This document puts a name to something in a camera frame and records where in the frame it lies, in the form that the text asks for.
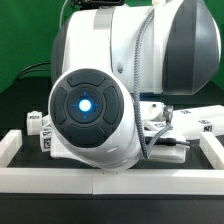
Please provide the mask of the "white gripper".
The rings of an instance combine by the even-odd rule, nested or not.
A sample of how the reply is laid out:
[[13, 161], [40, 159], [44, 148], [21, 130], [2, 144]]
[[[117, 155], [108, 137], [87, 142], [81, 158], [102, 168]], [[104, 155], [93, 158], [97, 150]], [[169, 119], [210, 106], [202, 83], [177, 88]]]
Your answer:
[[51, 156], [86, 164], [136, 164], [141, 158], [183, 163], [186, 139], [173, 130], [173, 107], [161, 102], [141, 101], [135, 118], [132, 104], [125, 104], [115, 130], [106, 136], [99, 124], [87, 130], [70, 124], [60, 132], [52, 122]]

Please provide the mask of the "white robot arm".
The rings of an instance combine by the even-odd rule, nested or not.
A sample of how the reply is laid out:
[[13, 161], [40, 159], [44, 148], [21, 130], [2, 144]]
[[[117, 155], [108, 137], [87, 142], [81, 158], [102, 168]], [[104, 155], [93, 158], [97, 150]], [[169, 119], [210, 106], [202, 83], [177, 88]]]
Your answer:
[[109, 171], [140, 158], [182, 163], [186, 139], [169, 126], [147, 131], [154, 104], [143, 93], [190, 95], [216, 73], [218, 27], [203, 0], [74, 13], [52, 50], [50, 153]]

